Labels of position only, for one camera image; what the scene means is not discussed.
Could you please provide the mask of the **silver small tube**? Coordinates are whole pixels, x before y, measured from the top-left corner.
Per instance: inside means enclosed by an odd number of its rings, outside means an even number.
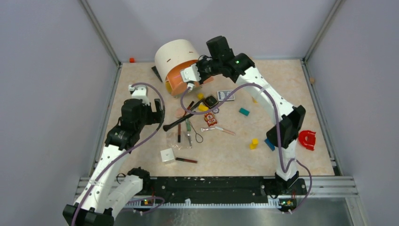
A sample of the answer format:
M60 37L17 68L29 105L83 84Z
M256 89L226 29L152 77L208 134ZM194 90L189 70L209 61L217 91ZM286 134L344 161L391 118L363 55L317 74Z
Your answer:
M215 127L201 128L200 130L201 132L205 132L205 131L215 130Z

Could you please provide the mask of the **teal block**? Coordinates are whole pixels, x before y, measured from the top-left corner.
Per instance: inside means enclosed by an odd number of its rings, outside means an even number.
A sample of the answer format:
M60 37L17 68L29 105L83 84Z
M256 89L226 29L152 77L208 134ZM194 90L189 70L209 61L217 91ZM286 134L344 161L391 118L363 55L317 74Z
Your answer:
M239 109L239 113L244 115L244 116L248 116L250 114L250 111L245 109L245 108L240 108Z

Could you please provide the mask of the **black lego plate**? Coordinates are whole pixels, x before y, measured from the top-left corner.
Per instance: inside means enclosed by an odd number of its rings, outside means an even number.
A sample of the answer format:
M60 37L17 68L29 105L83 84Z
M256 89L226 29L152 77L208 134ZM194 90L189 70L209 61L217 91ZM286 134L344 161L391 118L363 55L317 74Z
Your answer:
M163 81L161 75L159 74L157 67L153 66L151 69L154 72L154 74L156 75L156 77L163 83L164 81Z

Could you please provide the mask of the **yellow cube block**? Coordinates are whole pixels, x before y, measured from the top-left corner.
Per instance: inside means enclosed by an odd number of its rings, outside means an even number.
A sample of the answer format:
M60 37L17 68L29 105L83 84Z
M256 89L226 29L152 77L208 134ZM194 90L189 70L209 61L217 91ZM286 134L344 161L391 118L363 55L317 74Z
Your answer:
M200 104L197 109L201 113L206 113L209 110L209 108L203 104Z

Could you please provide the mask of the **blue lego brick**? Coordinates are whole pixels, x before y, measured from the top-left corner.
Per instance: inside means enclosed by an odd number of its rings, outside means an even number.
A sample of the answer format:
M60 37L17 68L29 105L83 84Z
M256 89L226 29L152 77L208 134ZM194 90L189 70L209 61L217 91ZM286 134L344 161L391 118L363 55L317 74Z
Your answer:
M268 138L265 139L264 142L267 144L267 146L270 148L271 151L275 150L275 146L270 142Z

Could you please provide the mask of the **pink makeup sponge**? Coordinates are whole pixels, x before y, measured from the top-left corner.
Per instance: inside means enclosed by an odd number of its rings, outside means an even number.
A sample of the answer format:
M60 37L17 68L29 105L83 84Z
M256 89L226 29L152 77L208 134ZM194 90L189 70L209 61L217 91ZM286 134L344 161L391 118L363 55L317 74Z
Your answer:
M179 108L179 109L177 109L176 112L175 112L175 117L176 117L176 118L182 118L182 117L185 116L185 113L186 113L186 111L185 111L184 109Z

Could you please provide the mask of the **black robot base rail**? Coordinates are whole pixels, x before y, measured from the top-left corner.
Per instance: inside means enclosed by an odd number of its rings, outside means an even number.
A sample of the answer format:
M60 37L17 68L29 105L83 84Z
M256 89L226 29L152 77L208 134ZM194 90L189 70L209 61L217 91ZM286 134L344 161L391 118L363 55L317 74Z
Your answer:
M144 181L137 196L158 196L165 203L250 204L271 198L298 197L307 193L304 179L285 187L274 177L157 177Z

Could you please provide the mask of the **white round drawer organizer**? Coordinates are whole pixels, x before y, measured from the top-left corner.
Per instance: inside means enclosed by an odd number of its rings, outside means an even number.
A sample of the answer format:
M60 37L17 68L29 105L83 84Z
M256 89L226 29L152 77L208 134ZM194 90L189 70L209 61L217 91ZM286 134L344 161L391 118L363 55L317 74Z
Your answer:
M171 96L176 97L187 89L180 71L196 63L199 58L195 47L185 39L170 41L157 50L155 66Z

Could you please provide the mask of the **black square compact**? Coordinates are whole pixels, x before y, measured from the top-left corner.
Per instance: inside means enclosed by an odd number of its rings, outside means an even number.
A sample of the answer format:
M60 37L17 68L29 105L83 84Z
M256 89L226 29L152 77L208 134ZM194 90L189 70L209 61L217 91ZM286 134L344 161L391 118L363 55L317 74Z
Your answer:
M203 100L203 104L209 109L214 108L216 105L218 105L218 103L219 103L218 99L213 95L209 95Z

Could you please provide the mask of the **black wire loop tool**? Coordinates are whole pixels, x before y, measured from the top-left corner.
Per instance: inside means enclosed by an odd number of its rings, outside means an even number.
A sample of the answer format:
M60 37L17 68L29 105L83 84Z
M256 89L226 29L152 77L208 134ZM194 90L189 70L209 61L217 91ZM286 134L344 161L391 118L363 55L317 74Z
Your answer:
M190 121L190 126L191 129L194 131L195 141L199 144L202 143L204 141L203 136L196 131L191 121Z

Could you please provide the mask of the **blue playing card box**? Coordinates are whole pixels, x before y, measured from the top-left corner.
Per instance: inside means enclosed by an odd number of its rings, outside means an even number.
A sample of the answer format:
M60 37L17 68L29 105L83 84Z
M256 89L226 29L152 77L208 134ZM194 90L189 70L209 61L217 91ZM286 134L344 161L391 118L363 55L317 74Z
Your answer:
M219 91L217 91L217 99L218 99L218 101L219 102L224 101L224 100L226 100L227 102L234 101L235 100L235 96L234 95L229 96L230 93L232 93L232 90L219 90Z

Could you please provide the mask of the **black makeup brush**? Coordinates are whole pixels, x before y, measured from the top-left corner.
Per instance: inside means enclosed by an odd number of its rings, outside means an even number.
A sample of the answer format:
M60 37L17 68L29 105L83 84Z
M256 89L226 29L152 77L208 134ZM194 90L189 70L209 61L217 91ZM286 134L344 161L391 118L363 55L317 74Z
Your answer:
M171 123L171 124L169 124L169 125L163 125L162 128L163 128L163 130L166 132L166 131L170 130L171 128L177 126L177 125L180 124L181 122L185 121L186 119L191 118L193 115L194 115L194 114L192 114L192 113L187 114L187 115L183 116L182 118L176 120L175 122L173 122L173 123Z

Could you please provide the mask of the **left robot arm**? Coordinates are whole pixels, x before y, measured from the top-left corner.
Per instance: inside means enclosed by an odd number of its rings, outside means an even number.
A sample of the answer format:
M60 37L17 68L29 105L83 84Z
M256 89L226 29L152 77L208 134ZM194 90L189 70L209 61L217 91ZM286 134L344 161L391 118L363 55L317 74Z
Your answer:
M120 168L131 152L149 141L165 119L161 93L145 82L129 85L117 124L108 132L99 162L74 204L67 204L63 217L70 226L112 226L118 214L137 193L150 191L151 182L127 175L112 191Z

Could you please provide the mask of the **white cosmetic box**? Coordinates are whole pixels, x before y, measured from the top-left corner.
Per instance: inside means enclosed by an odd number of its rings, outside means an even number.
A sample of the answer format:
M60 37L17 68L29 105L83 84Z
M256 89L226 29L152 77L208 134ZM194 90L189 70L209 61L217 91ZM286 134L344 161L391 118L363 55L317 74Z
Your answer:
M170 164L176 161L172 148L161 150L160 155L163 164Z

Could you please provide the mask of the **dark red lipstick tube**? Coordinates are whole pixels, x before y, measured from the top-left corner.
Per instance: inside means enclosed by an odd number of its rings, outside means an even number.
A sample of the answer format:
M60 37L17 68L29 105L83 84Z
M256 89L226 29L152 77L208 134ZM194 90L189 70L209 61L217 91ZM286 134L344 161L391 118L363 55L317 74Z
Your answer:
M191 159L180 158L180 157L176 157L175 160L176 161L182 161L182 162L188 162L188 163L194 163L194 164L198 163L197 160L191 160Z

